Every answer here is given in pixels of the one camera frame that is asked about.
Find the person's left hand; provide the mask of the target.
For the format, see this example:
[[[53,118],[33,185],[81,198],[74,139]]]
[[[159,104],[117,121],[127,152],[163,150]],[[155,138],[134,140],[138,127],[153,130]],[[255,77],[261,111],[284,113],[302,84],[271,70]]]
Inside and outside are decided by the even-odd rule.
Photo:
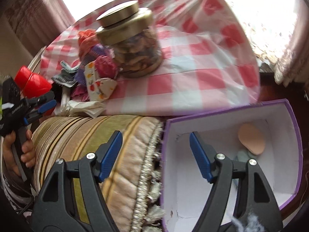
[[[10,173],[17,175],[18,177],[22,177],[20,171],[21,164],[24,164],[28,169],[31,169],[36,163],[32,132],[27,129],[24,137],[24,143],[20,145],[19,140],[16,141],[16,133],[12,131],[11,134],[5,136],[2,144],[2,152],[6,168]]]

